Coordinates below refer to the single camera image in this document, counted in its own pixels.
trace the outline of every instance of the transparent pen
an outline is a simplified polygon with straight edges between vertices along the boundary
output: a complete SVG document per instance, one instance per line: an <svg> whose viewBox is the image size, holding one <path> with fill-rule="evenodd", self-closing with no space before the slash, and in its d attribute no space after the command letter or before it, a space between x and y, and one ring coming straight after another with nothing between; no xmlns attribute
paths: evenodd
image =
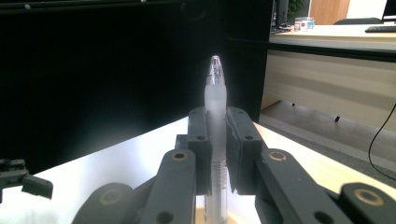
<svg viewBox="0 0 396 224"><path fill-rule="evenodd" d="M206 224L227 223L227 167L225 114L227 91L219 56L213 56L205 86L205 110L211 136L211 191L205 196Z"/></svg>

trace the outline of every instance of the wooden cabinet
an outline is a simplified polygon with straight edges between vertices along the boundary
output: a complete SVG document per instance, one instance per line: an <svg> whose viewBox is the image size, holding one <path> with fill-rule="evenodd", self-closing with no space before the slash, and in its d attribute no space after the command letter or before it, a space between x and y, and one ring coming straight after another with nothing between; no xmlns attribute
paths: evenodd
<svg viewBox="0 0 396 224"><path fill-rule="evenodd" d="M311 0L309 15L315 18L315 25L333 25L345 19L349 8L349 0Z"/></svg>

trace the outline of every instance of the black backdrop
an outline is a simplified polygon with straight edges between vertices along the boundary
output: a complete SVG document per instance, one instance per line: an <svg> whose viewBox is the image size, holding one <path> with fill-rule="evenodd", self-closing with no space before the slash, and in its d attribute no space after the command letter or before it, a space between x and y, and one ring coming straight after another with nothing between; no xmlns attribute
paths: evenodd
<svg viewBox="0 0 396 224"><path fill-rule="evenodd" d="M181 119L204 102L213 54L229 105L258 120L266 50L244 42L268 40L271 6L208 0L0 15L0 158L24 158L34 174Z"/></svg>

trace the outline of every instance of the pen tip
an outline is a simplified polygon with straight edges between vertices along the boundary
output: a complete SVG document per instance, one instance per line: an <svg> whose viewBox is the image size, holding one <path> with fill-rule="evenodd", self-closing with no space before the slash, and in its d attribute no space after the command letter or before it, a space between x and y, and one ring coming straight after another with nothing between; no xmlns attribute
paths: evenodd
<svg viewBox="0 0 396 224"><path fill-rule="evenodd" d="M206 79L206 85L209 84L224 84L224 74L218 55L212 56L210 60L209 74Z"/></svg>

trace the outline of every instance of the desk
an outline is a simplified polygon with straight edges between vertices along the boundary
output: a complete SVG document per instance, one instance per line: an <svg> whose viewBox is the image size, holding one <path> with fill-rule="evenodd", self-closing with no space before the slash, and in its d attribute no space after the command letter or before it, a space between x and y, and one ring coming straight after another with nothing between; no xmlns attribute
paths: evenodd
<svg viewBox="0 0 396 224"><path fill-rule="evenodd" d="M370 25L323 25L270 42L339 49L396 50L396 34L366 34ZM380 127L396 103L396 63L268 50L264 95ZM385 129L396 132L396 119Z"/></svg>
<svg viewBox="0 0 396 224"><path fill-rule="evenodd" d="M4 189L0 204L0 223L71 223L78 209L93 191L110 182L136 188L156 175L163 154L174 148L176 135L187 133L188 119L166 126L91 155L56 166L37 174L54 185L52 200L21 192L21 187ZM396 199L396 189L345 165L326 158L309 148L271 132L256 124L269 147L286 149L322 186L338 192L340 186L360 181L387 192ZM228 192L229 209L238 223L260 223L253 196L238 196ZM197 206L202 207L202 197Z"/></svg>
<svg viewBox="0 0 396 224"><path fill-rule="evenodd" d="M339 49L396 50L396 33L366 34L364 31L370 26L373 25L317 25L307 32L292 29L271 35L270 42Z"/></svg>

